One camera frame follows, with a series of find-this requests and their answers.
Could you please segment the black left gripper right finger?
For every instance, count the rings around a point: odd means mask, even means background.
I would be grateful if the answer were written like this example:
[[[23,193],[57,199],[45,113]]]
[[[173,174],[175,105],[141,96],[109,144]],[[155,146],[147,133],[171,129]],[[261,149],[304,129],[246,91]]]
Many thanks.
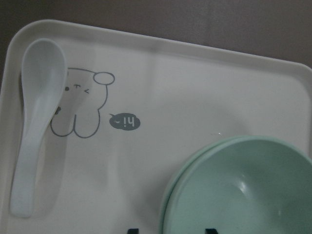
[[[219,234],[219,232],[215,228],[206,228],[205,234]]]

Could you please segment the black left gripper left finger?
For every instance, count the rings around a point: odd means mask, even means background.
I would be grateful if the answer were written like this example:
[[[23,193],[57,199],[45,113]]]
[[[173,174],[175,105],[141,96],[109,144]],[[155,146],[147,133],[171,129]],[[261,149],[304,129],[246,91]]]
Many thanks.
[[[127,234],[139,234],[139,228],[128,229]]]

